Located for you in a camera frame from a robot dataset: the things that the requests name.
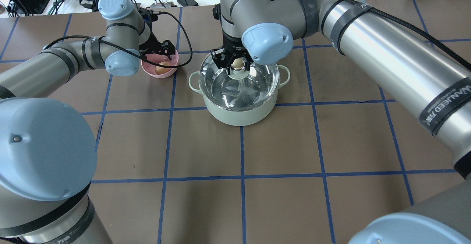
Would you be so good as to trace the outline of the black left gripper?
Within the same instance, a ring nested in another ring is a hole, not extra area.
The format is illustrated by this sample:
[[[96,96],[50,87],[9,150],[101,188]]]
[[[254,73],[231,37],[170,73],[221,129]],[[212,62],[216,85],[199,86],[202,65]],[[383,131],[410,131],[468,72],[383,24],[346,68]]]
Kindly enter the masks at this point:
[[[164,40],[163,42],[158,41],[157,37],[152,31],[152,23],[158,20],[158,15],[154,14],[153,10],[148,10],[145,8],[139,8],[138,12],[146,24],[139,34],[140,53],[156,53],[168,57],[175,54],[175,45],[169,40]]]

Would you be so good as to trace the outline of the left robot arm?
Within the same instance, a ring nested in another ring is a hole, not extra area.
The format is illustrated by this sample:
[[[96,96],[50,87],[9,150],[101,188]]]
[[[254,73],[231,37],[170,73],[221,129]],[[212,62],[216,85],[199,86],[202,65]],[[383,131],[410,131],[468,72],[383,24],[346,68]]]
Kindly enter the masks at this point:
[[[98,156],[87,121],[49,98],[83,71],[132,76],[149,53],[175,46],[152,32],[158,13],[99,0],[104,36],[64,36],[1,74],[1,239],[21,244],[111,244],[89,197]]]

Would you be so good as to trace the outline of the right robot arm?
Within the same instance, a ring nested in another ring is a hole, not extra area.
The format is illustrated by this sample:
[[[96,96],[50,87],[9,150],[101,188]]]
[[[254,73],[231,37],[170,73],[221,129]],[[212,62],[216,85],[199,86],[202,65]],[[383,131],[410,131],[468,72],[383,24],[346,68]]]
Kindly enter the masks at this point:
[[[236,38],[257,64],[287,56],[320,32],[452,152],[464,181],[382,216],[351,244],[470,243],[470,64],[415,26],[365,0],[220,0],[224,43]]]

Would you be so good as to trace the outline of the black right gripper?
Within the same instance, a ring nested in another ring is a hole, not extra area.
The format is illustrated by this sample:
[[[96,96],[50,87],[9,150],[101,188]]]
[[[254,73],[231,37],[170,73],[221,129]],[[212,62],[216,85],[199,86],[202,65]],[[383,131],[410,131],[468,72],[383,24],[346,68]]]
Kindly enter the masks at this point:
[[[229,69],[236,59],[242,59],[245,69],[249,71],[254,62],[243,46],[242,39],[228,34],[223,34],[223,45],[221,47],[210,50],[210,57],[218,69]]]

